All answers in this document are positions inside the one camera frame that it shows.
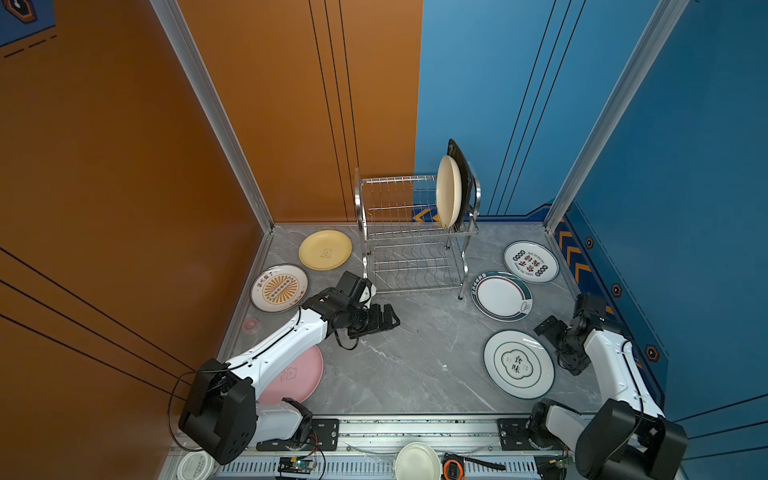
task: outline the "dish rack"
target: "dish rack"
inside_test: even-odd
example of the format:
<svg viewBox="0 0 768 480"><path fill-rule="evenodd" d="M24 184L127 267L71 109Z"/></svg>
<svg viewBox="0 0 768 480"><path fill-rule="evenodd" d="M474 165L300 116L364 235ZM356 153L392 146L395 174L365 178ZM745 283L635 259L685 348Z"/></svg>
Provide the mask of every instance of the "dish rack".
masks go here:
<svg viewBox="0 0 768 480"><path fill-rule="evenodd" d="M469 162L468 169L470 201L450 228L437 218L437 175L361 178L356 171L362 274L378 293L457 289L464 298L480 209L480 183Z"/></svg>

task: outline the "pink plate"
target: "pink plate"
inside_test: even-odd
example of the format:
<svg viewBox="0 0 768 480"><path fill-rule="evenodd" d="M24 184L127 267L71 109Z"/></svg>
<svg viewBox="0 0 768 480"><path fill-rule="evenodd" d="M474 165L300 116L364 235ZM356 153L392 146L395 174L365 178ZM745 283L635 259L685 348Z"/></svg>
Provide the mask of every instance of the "pink plate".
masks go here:
<svg viewBox="0 0 768 480"><path fill-rule="evenodd" d="M274 404L283 397L303 402L312 395L322 377L323 354L317 346L314 346L280 372L261 394L259 402Z"/></svg>

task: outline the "plate with orange sunburst pattern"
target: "plate with orange sunburst pattern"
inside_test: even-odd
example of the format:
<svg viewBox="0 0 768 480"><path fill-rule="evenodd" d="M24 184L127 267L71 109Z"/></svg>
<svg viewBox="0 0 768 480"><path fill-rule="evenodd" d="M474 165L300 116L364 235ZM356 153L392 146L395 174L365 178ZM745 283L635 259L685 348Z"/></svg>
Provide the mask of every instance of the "plate with orange sunburst pattern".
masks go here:
<svg viewBox="0 0 768 480"><path fill-rule="evenodd" d="M250 299L263 312L284 312L299 304L309 284L301 267L289 263L275 265L253 283Z"/></svg>

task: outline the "table surface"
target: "table surface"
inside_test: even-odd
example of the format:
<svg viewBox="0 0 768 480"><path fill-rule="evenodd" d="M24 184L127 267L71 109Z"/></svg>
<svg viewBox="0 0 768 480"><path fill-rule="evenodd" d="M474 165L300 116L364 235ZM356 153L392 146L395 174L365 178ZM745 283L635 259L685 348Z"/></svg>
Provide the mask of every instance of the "table surface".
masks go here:
<svg viewBox="0 0 768 480"><path fill-rule="evenodd" d="M486 270L506 270L504 249L512 242L530 240L547 245L540 223L481 222L469 243L469 282ZM318 230L339 230L349 235L353 253L339 268L315 271L299 260L299 245ZM335 286L344 270L362 275L357 227L278 226L267 255L265 269L279 263L301 266L310 279L308 295ZM339 348L331 336L320 343L323 378L304 405L318 415L364 413L528 413L538 399L519 399L503 392L491 381L483 364L488 339L501 330L516 329L535 337L540 322L554 315L570 323L574 299L563 271L544 285L528 284L533 308L523 319L503 323L484 315L467 292L457 291L389 293L376 296L375 303L391 303L402 325L392 331L363 337L357 348ZM243 352L282 326L296 309L265 313L251 305L246 317L259 320L259 329L240 333L233 353ZM342 335L345 345L354 341ZM554 350L542 342L554 358ZM598 381L589 366L572 376L555 362L554 384L546 397L579 412L596 412L601 406Z"/></svg>

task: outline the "hexagon symbol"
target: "hexagon symbol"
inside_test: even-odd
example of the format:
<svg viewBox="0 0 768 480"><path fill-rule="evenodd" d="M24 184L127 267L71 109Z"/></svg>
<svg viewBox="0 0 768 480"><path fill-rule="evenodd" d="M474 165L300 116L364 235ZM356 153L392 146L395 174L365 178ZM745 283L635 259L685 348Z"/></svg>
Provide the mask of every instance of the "hexagon symbol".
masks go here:
<svg viewBox="0 0 768 480"><path fill-rule="evenodd" d="M659 361L661 354L655 346L649 345L645 347L645 356L648 357L651 362L656 363Z"/></svg>
<svg viewBox="0 0 768 480"><path fill-rule="evenodd" d="M24 23L31 23L38 19L32 0L2 0L2 4L11 12L11 15Z"/></svg>

